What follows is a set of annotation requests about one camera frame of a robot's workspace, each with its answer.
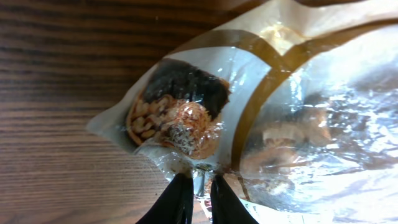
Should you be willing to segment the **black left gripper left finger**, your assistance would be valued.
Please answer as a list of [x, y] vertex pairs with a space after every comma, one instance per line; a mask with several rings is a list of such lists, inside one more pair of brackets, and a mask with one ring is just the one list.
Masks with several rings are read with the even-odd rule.
[[177, 174], [137, 224], [191, 224], [193, 179]]

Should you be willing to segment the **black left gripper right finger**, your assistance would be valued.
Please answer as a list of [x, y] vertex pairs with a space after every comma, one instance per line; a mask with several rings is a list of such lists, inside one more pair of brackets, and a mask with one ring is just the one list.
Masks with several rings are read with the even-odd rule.
[[210, 197], [213, 224], [258, 224], [222, 175], [214, 176]]

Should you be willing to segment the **beige brown snack packet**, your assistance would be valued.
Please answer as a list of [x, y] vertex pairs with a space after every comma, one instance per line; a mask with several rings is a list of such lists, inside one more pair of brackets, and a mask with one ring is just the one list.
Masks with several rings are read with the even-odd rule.
[[181, 45], [87, 125], [258, 223], [397, 222], [397, 1], [265, 4]]

